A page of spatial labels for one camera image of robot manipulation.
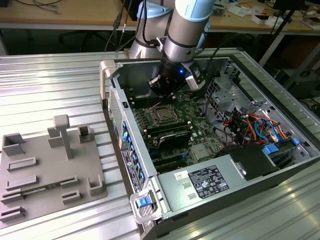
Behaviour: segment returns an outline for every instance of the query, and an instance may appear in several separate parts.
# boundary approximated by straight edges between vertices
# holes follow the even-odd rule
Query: blue cable
[[[267,138],[266,136],[261,135],[260,132],[258,131],[258,121],[259,121],[259,120],[265,120],[265,121],[271,126],[271,128],[272,128],[275,136],[277,137],[277,139],[278,139],[278,140],[283,140],[283,138],[277,133],[274,125],[272,124],[272,122],[271,122],[269,119],[266,119],[266,118],[259,118],[259,119],[257,119],[257,120],[255,121],[255,123],[254,123],[254,130],[255,130],[256,134],[258,134],[261,138],[265,139],[268,143],[270,143],[269,140],[268,140],[268,138]]]

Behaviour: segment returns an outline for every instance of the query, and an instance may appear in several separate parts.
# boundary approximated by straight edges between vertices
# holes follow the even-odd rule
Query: white sticker
[[[176,179],[176,180],[181,180],[181,179],[185,179],[185,178],[189,177],[187,170],[180,171],[180,172],[176,172],[176,173],[174,174],[174,176],[175,176],[175,179]]]

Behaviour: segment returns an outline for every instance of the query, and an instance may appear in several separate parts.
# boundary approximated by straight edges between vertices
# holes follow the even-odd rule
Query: black connector
[[[117,30],[121,24],[121,19],[122,19],[122,12],[120,12],[118,14],[118,16],[116,16],[114,22],[113,22],[113,29]]]

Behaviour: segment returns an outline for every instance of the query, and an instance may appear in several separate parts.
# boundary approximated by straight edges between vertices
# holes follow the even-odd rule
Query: table leg
[[[5,56],[8,55],[6,47],[5,47],[5,42],[2,38],[2,35],[0,33],[0,56]]]
[[[261,58],[261,60],[259,61],[259,65],[260,66],[264,66],[268,59],[271,57],[271,55],[274,53],[274,51],[276,50],[276,48],[278,47],[278,45],[280,44],[280,42],[282,41],[282,39],[284,38],[284,34],[279,34],[275,40],[273,41],[273,43],[270,45],[270,47],[268,48],[268,50],[265,52],[265,54],[263,55],[263,57]]]
[[[285,82],[283,86],[285,89],[289,89],[291,85],[295,82],[297,77],[311,64],[311,62],[319,55],[320,53],[320,43],[315,47],[315,49],[306,57],[303,63],[299,68],[294,72],[294,74]]]

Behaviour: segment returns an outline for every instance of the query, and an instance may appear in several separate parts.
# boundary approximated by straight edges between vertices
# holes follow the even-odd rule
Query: metal slotted surface
[[[0,230],[0,239],[139,240],[129,199],[100,105],[99,64],[122,54],[85,53],[0,58],[0,141],[20,132],[47,134],[55,115],[71,128],[94,131],[108,196]]]
[[[205,50],[204,55],[212,54]],[[234,54],[319,138],[319,121],[252,59],[235,48]],[[71,127],[90,124],[94,130],[107,184],[106,198],[56,212],[0,230],[0,239],[140,239],[128,196],[100,108],[99,63],[122,59],[122,54],[80,53],[5,56],[0,59],[0,136],[21,132],[23,137],[46,134],[52,117],[68,114]],[[243,87],[255,99],[259,91]],[[320,163],[280,186],[204,217],[164,236],[163,240],[320,239]]]

